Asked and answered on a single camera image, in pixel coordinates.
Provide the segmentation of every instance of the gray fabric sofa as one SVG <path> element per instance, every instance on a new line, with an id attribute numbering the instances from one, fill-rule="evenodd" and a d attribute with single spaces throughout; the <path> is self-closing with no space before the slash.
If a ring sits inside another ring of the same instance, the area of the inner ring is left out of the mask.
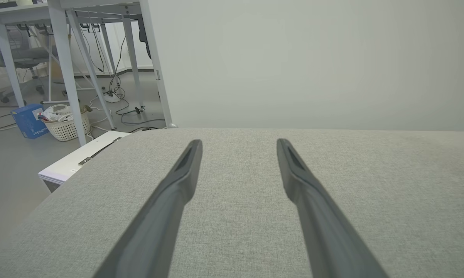
<path id="1" fill-rule="evenodd" d="M 290 140 L 389 276 L 464 277 L 464 132 L 170 129 L 116 142 L 0 247 L 0 277 L 91 277 L 192 139 L 203 155 L 170 277 L 309 277 L 276 139 Z"/>

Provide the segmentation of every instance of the white wall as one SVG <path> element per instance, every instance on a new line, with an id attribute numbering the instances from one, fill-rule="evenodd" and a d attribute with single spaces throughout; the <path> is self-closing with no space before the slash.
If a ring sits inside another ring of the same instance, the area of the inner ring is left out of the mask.
<path id="1" fill-rule="evenodd" d="M 152 0 L 179 127 L 464 130 L 464 0 Z"/>

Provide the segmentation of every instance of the desk leg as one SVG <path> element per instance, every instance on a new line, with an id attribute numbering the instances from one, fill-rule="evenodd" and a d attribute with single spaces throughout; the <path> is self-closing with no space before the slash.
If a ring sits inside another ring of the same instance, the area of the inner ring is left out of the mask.
<path id="1" fill-rule="evenodd" d="M 61 64 L 62 76 L 66 85 L 67 98 L 73 111 L 74 125 L 77 134 L 79 135 L 79 144 L 86 144 L 84 136 L 83 120 L 79 109 L 78 96 L 76 91 L 76 83 L 74 81 L 73 59 L 71 58 L 71 49 L 69 47 L 69 38 L 67 36 L 67 21 L 64 9 L 61 7 L 61 0 L 48 1 L 50 19 L 52 20 L 52 30 L 59 54 L 59 62 Z"/>
<path id="2" fill-rule="evenodd" d="M 96 77 L 96 72 L 94 71 L 93 63 L 91 62 L 91 58 L 89 57 L 88 48 L 86 47 L 86 42 L 84 41 L 83 34 L 81 33 L 81 30 L 79 28 L 79 22 L 77 16 L 75 15 L 74 9 L 70 9 L 67 11 L 67 18 L 69 19 L 69 23 L 73 28 L 74 37 L 76 37 L 76 41 L 78 42 L 78 46 L 81 50 L 81 55 L 83 56 L 84 62 L 86 63 L 86 67 L 88 68 L 89 76 L 91 76 L 91 81 L 93 83 L 94 89 L 96 90 L 96 94 L 100 99 L 101 107 L 103 107 L 103 110 L 105 111 L 105 115 L 107 116 L 111 129 L 115 130 L 117 127 L 113 123 L 112 115 L 110 114 L 110 111 L 107 109 L 105 99 L 103 98 L 103 93 L 101 92 L 100 86 L 98 85 L 98 78 Z"/>
<path id="3" fill-rule="evenodd" d="M 0 49 L 2 51 L 2 57 L 4 58 L 4 63 L 6 65 L 7 74 L 9 75 L 9 80 L 11 81 L 11 86 L 13 87 L 17 105 L 19 107 L 23 107 L 24 101 L 22 100 L 21 87 L 15 72 L 13 53 L 11 52 L 11 45 L 9 44 L 7 28 L 6 25 L 2 23 L 0 23 Z"/>
<path id="4" fill-rule="evenodd" d="M 151 52 L 151 62 L 155 69 L 156 84 L 158 85 L 158 93 L 163 108 L 163 116 L 165 117 L 165 124 L 167 128 L 176 128 L 177 125 L 172 123 L 172 116 L 170 114 L 170 106 L 167 98 L 167 91 L 165 89 L 165 82 L 163 81 L 162 67 L 160 65 L 160 58 L 158 57 L 158 48 L 156 47 L 156 39 L 153 31 L 153 22 L 151 21 L 151 12 L 149 10 L 149 1 L 140 1 L 141 14 L 144 20 L 144 28 L 146 29 L 146 36 L 148 38 L 149 51 Z"/>
<path id="5" fill-rule="evenodd" d="M 131 26 L 131 18 L 128 15 L 122 16 L 124 23 L 124 31 L 126 32 L 127 49 L 129 51 L 129 58 L 131 58 L 131 68 L 133 69 L 134 83 L 136 85 L 136 94 L 140 102 L 141 111 L 144 110 L 144 104 L 141 93 L 141 84 L 139 81 L 138 62 L 136 61 L 136 50 L 134 48 L 133 28 Z"/>
<path id="6" fill-rule="evenodd" d="M 112 72 L 114 75 L 117 74 L 117 69 L 115 68 L 115 63 L 113 62 L 112 49 L 110 49 L 110 42 L 108 41 L 107 28 L 105 23 L 101 24 L 101 33 L 103 34 L 103 40 L 105 41 L 105 47 L 107 48 L 108 58 L 110 60 L 110 65 L 112 66 Z"/>
<path id="7" fill-rule="evenodd" d="M 48 101 L 52 101 L 52 36 L 48 37 Z"/>

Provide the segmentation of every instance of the white desk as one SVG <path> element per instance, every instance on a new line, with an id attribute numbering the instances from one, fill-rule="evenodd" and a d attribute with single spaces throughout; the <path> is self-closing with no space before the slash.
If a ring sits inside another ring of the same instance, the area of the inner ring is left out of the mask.
<path id="1" fill-rule="evenodd" d="M 165 82 L 163 79 L 162 67 L 160 58 L 158 57 L 158 48 L 156 47 L 155 34 L 153 31 L 153 22 L 151 20 L 151 13 L 149 9 L 149 0 L 49 0 L 49 7 L 55 9 L 82 9 L 84 11 L 102 11 L 111 14 L 115 9 L 119 10 L 120 7 L 127 8 L 123 14 L 142 14 L 144 20 L 144 27 L 148 39 L 149 49 L 151 51 L 151 62 L 156 75 L 156 84 L 158 86 L 158 93 L 163 108 L 163 116 L 165 117 L 165 124 L 167 128 L 176 128 L 177 126 L 172 123 L 172 116 L 170 115 L 170 107 L 167 99 L 167 91 L 165 89 Z M 137 67 L 135 63 L 135 56 L 131 58 L 131 67 L 133 73 Z"/>
<path id="2" fill-rule="evenodd" d="M 23 99 L 20 91 L 19 81 L 15 73 L 15 65 L 13 62 L 11 46 L 9 44 L 6 25 L 15 24 L 35 24 L 35 23 L 51 23 L 52 30 L 54 32 L 54 38 L 57 46 L 57 53 L 59 54 L 59 63 L 64 78 L 64 84 L 66 85 L 67 96 L 69 104 L 73 110 L 74 124 L 78 134 L 84 134 L 81 113 L 78 105 L 77 88 L 74 80 L 73 63 L 70 53 L 68 32 L 67 32 L 67 18 L 71 28 L 73 29 L 76 41 L 81 49 L 82 57 L 88 68 L 89 75 L 91 77 L 91 83 L 96 90 L 96 93 L 100 100 L 103 100 L 103 93 L 101 87 L 98 85 L 98 79 L 96 78 L 96 72 L 94 66 L 91 63 L 91 58 L 83 39 L 83 35 L 80 30 L 80 23 L 99 23 L 105 39 L 105 46 L 109 54 L 111 53 L 110 44 L 107 39 L 105 23 L 122 22 L 124 24 L 124 31 L 126 32 L 126 42 L 128 45 L 128 52 L 131 58 L 131 67 L 133 69 L 133 75 L 135 79 L 136 93 L 138 95 L 139 105 L 144 110 L 144 103 L 142 99 L 142 92 L 140 88 L 140 80 L 138 74 L 138 65 L 135 57 L 135 48 L 133 42 L 133 33 L 131 27 L 131 14 L 140 14 L 140 6 L 138 4 L 125 4 L 125 5 L 104 5 L 98 7 L 90 7 L 82 9 L 82 7 L 90 6 L 92 1 L 73 1 L 77 2 L 78 8 L 74 9 L 71 6 L 61 6 L 60 0 L 50 0 L 48 3 L 27 5 L 20 7 L 10 7 L 0 9 L 0 48 L 2 50 L 2 56 L 6 65 L 6 70 L 11 80 L 11 85 L 15 94 L 15 98 L 18 105 L 22 107 Z M 72 4 L 70 1 L 63 1 L 64 4 Z M 113 58 L 109 55 L 112 69 L 115 70 Z M 105 102 L 101 101 L 101 105 L 107 115 L 108 121 L 112 130 L 116 129 L 113 119 L 108 112 Z M 86 144 L 86 138 L 79 136 L 79 143 L 81 145 Z"/>
<path id="3" fill-rule="evenodd" d="M 115 139 L 119 137 L 126 137 L 128 135 L 130 135 L 130 133 L 116 131 L 106 132 L 81 148 L 69 153 L 61 160 L 58 160 L 54 164 L 43 169 L 38 173 L 38 176 L 45 185 L 47 185 L 50 192 L 53 192 L 59 186 L 63 185 L 74 173 L 81 169 L 82 166 L 79 166 L 79 162 L 84 160 L 86 157 L 94 155 L 96 152 L 112 143 Z"/>

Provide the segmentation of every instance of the white baseboard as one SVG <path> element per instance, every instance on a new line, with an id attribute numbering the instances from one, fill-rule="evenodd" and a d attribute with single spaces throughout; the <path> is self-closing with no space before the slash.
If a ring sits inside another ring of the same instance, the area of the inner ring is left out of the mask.
<path id="1" fill-rule="evenodd" d="M 138 69 L 140 69 L 140 70 L 153 69 L 153 66 L 138 66 Z M 117 73 L 121 73 L 121 72 L 126 71 L 126 70 L 132 70 L 132 67 L 118 68 Z M 82 74 L 89 75 L 88 72 L 82 72 L 82 73 L 81 72 L 75 72 L 74 73 L 75 76 L 81 76 Z M 101 72 L 98 71 L 96 74 L 97 75 L 108 75 L 108 72 L 101 73 Z"/>

